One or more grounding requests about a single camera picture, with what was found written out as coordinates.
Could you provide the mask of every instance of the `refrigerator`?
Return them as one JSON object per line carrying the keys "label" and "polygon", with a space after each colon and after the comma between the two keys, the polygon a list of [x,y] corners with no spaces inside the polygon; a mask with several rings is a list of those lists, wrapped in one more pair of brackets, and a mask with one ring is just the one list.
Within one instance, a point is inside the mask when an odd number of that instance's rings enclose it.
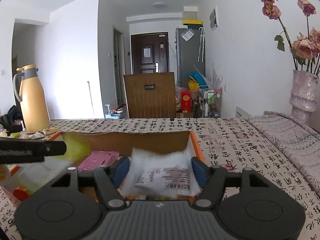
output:
{"label": "refrigerator", "polygon": [[181,33],[187,29],[176,29],[176,41],[177,41],[177,73],[178,73],[178,86],[189,88],[188,82],[190,77],[187,75],[196,71],[195,67],[202,75],[205,75],[205,65],[202,62],[202,48],[200,54],[200,62],[198,62],[199,46],[200,46],[200,34],[201,30],[193,30],[195,35],[188,41],[182,38]]}

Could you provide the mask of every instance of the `red box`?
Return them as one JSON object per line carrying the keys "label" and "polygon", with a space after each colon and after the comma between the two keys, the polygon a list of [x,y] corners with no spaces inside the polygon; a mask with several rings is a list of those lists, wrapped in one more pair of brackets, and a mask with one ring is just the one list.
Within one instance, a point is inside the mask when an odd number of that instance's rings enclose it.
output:
{"label": "red box", "polygon": [[191,93],[188,89],[181,90],[181,112],[191,113]]}

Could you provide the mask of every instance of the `blue gripper pad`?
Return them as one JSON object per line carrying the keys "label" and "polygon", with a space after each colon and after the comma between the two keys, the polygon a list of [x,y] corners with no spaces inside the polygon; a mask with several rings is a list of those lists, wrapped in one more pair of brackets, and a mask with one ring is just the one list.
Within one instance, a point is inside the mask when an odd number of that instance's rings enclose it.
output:
{"label": "blue gripper pad", "polygon": [[113,167],[113,174],[111,176],[111,181],[113,185],[118,188],[120,187],[122,181],[127,176],[130,168],[130,160],[128,157],[123,157],[120,159]]}
{"label": "blue gripper pad", "polygon": [[191,159],[193,173],[195,174],[196,180],[198,182],[199,187],[203,188],[207,185],[209,176],[210,176],[210,168],[205,165],[201,160],[197,157],[193,157]]}

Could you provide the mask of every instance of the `paper notice on door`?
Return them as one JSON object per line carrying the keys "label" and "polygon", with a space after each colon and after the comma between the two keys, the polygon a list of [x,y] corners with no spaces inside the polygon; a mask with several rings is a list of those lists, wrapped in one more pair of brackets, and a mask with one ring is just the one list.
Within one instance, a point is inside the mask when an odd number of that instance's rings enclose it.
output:
{"label": "paper notice on door", "polygon": [[143,56],[144,57],[151,57],[151,49],[150,48],[143,49]]}
{"label": "paper notice on door", "polygon": [[181,36],[185,39],[185,41],[188,41],[192,38],[193,35],[195,34],[189,29],[186,33],[182,34]]}

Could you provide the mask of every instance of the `pink textured vase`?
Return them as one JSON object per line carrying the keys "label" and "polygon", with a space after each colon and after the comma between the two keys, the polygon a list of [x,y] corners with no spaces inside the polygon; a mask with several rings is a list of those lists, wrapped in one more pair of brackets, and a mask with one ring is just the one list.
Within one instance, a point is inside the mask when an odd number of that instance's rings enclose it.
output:
{"label": "pink textured vase", "polygon": [[290,104],[291,115],[309,125],[311,114],[316,111],[319,78],[310,72],[293,70]]}

